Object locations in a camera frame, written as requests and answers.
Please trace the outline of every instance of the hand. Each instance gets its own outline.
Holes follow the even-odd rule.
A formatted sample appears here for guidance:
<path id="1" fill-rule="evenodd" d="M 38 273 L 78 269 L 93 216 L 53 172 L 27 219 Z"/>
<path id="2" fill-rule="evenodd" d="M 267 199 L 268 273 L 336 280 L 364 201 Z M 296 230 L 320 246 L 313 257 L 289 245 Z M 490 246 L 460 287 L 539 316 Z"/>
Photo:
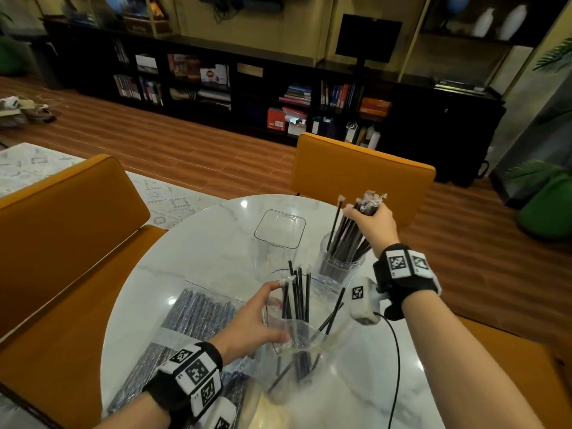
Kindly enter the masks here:
<path id="1" fill-rule="evenodd" d="M 209 340 L 223 356 L 223 365 L 258 349 L 265 343 L 286 343 L 288 333 L 268 328 L 262 323 L 262 309 L 270 292 L 280 288 L 280 281 L 264 283 L 258 292 L 239 310 L 228 326 Z"/>
<path id="2" fill-rule="evenodd" d="M 390 245 L 399 243 L 397 224 L 393 219 L 393 213 L 384 203 L 372 217 L 363 215 L 349 203 L 343 209 L 343 213 L 350 220 L 356 222 L 363 236 L 371 244 L 375 257 L 378 259 L 382 255 L 383 250 Z"/>

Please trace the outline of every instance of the bookshelf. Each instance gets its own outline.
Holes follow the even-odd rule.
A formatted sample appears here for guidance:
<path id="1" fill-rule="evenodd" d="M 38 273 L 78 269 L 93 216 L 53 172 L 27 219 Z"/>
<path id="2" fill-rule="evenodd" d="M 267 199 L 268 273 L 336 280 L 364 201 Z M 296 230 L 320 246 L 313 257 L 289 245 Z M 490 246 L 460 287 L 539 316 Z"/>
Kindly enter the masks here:
<path id="1" fill-rule="evenodd" d="M 398 80 L 396 72 L 370 68 L 356 72 L 352 65 L 329 61 L 314 65 L 307 57 L 183 36 L 155 39 L 121 29 L 71 24 L 62 16 L 46 16 L 43 21 L 79 93 L 290 146 L 296 146 L 296 135 L 289 134 L 288 129 L 268 128 L 270 108 L 288 107 L 295 113 L 304 112 L 305 130 L 310 132 L 312 121 L 319 117 L 333 118 L 341 129 L 348 122 L 357 123 L 360 128 L 375 123 L 383 140 L 376 150 L 434 165 L 437 180 L 461 186 L 470 185 L 475 178 L 504 114 L 499 96 L 489 92 L 477 97 L 436 91 L 430 78 L 403 75 Z M 117 41 L 124 47 L 126 57 L 118 56 L 114 45 Z M 203 83 L 175 76 L 168 54 L 192 56 L 200 61 L 201 68 L 225 65 L 228 81 Z M 152 57 L 156 73 L 139 71 L 136 55 Z M 138 79 L 140 95 L 144 87 L 139 79 L 160 85 L 162 105 L 122 96 L 114 75 Z M 322 82 L 355 83 L 356 98 L 346 102 L 344 108 L 325 105 Z M 291 89 L 293 85 L 307 89 L 300 97 L 309 100 L 310 105 L 280 100 L 296 92 Z M 171 88 L 182 94 L 188 91 L 195 97 L 201 91 L 225 94 L 231 108 L 216 100 L 174 98 Z M 361 96 L 391 102 L 387 117 L 372 121 L 360 113 Z"/>

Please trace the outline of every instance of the marble tabletop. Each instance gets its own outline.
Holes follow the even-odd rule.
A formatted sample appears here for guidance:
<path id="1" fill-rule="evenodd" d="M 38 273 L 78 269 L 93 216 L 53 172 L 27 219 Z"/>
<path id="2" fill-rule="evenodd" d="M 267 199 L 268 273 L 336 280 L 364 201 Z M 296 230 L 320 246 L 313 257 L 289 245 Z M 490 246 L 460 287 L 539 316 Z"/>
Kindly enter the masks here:
<path id="1" fill-rule="evenodd" d="M 186 280 L 247 300 L 261 285 L 254 231 L 269 209 L 303 217 L 307 224 L 296 263 L 313 265 L 335 207 L 291 195 L 254 195 L 224 201 L 183 220 L 159 239 L 125 282 L 109 319 L 101 358 L 104 409 L 153 338 Z M 358 275 L 374 278 L 368 253 Z M 440 429 L 442 420 L 407 324 L 392 323 L 401 357 L 401 377 L 392 428 Z M 299 397 L 327 410 L 296 416 L 297 427 L 386 428 L 397 381 L 397 351 L 385 322 L 353 325 L 330 369 Z"/>

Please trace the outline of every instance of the black monitor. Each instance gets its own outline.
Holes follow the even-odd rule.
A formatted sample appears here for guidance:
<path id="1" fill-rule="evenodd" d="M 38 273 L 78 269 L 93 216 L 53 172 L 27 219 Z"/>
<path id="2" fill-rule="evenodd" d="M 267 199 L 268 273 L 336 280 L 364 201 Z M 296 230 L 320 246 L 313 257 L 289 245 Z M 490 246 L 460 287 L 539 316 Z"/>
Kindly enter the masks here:
<path id="1" fill-rule="evenodd" d="M 402 24 L 344 13 L 336 54 L 357 58 L 357 65 L 365 60 L 389 63 Z"/>

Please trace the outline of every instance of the pile of items on floor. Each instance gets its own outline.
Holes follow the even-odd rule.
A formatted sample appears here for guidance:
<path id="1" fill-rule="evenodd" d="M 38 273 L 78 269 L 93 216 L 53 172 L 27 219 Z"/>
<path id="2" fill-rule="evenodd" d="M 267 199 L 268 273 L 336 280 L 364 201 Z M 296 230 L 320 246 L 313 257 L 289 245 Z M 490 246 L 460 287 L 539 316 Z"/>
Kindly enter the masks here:
<path id="1" fill-rule="evenodd" d="M 36 104 L 24 97 L 10 96 L 0 99 L 0 128 L 13 128 L 33 121 L 51 123 L 55 116 L 46 104 Z"/>

